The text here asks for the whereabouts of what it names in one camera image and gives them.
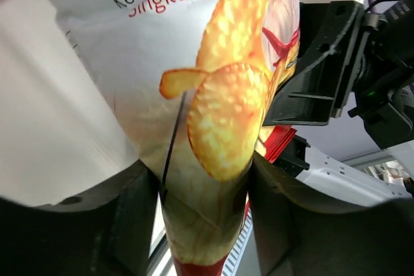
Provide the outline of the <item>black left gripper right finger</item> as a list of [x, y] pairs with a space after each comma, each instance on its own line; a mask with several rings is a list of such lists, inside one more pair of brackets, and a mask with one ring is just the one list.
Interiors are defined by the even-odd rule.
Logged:
[[249, 197], [262, 275], [412, 275], [413, 201], [372, 207], [321, 193], [260, 154]]

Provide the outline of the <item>red Chuba chips bag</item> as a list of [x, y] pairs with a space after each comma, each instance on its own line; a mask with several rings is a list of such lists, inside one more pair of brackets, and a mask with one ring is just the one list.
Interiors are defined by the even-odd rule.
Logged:
[[296, 68], [300, 0], [49, 0], [56, 20], [162, 185], [178, 275], [220, 275], [243, 222], [254, 153]]

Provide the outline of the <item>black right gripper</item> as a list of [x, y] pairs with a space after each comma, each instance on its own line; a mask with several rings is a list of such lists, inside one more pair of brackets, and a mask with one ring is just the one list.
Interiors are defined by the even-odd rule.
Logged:
[[322, 126], [338, 117], [356, 77], [357, 54], [381, 25], [355, 1], [301, 3], [300, 8], [296, 71], [276, 92], [265, 125]]

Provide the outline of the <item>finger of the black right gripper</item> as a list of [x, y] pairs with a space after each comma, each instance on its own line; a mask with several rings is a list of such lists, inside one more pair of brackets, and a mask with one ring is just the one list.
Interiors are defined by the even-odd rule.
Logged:
[[295, 135], [273, 162], [273, 165], [286, 173], [301, 173], [309, 170], [310, 165], [305, 160], [306, 151], [309, 147], [310, 145], [306, 139]]

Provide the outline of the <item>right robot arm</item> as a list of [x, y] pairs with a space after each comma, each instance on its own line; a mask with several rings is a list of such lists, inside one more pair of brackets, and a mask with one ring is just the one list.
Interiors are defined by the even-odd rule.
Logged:
[[356, 1], [302, 3], [296, 72], [272, 100], [265, 125], [326, 125], [350, 94], [381, 149], [413, 139], [413, 0], [379, 14]]

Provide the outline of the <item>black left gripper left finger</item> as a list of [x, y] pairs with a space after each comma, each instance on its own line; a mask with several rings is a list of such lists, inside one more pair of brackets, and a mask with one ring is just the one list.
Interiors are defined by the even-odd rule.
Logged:
[[145, 275], [158, 180], [135, 162], [56, 205], [1, 200], [2, 275]]

